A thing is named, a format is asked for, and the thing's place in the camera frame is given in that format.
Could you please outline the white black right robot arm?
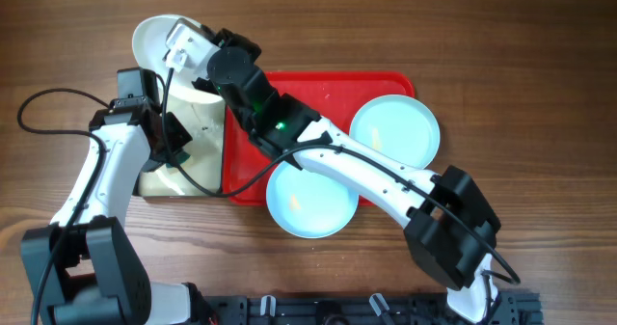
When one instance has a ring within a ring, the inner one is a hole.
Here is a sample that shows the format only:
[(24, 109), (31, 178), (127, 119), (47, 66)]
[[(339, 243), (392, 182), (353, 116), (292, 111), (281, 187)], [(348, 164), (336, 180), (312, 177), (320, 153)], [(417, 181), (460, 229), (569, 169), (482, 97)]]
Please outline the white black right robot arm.
[(201, 69), (193, 85), (214, 90), (249, 141), (275, 162), (335, 180), (382, 208), (403, 229), (416, 265), (447, 289), (447, 305), (467, 321), (487, 318), (495, 295), (489, 260), (500, 221), (469, 174), (398, 163), (347, 136), (256, 65), (259, 47), (227, 29), (199, 27)]

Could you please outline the white plate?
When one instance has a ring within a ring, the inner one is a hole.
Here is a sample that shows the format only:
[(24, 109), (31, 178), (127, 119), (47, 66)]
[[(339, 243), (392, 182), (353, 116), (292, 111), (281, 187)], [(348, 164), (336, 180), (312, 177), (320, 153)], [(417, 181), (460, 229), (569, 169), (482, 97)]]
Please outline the white plate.
[[(168, 77), (169, 70), (165, 65), (164, 57), (168, 53), (165, 40), (179, 18), (185, 18), (201, 28), (201, 25), (190, 17), (178, 14), (160, 14), (142, 21), (133, 33), (132, 50), (137, 64), (160, 74), (164, 79)], [(192, 88), (192, 82), (198, 76), (186, 71), (174, 70), (172, 89), (179, 87)]]

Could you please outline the green yellow sponge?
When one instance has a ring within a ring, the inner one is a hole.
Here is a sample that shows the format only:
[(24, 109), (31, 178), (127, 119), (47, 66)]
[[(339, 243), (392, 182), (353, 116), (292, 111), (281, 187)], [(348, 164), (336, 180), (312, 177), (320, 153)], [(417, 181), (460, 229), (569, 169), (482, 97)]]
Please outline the green yellow sponge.
[(185, 151), (178, 152), (174, 155), (174, 159), (177, 164), (182, 164), (186, 162), (189, 158), (190, 158), (190, 155)]

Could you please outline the light blue plate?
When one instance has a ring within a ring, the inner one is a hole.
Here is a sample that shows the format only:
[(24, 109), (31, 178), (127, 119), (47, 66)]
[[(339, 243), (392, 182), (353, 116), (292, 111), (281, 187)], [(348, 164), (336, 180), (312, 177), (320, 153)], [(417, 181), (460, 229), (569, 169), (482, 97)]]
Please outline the light blue plate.
[(307, 239), (327, 237), (353, 218), (360, 196), (340, 183), (282, 162), (266, 187), (266, 203), (275, 222)]

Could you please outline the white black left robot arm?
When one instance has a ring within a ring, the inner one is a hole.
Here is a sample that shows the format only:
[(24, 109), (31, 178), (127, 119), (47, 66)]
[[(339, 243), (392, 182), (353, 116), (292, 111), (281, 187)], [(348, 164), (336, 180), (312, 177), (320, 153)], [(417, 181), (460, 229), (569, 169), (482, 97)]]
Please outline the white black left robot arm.
[(158, 109), (95, 113), (90, 150), (68, 200), (51, 223), (28, 230), (21, 259), (34, 324), (183, 324), (193, 320), (192, 287), (154, 283), (125, 230), (139, 174), (167, 117)]

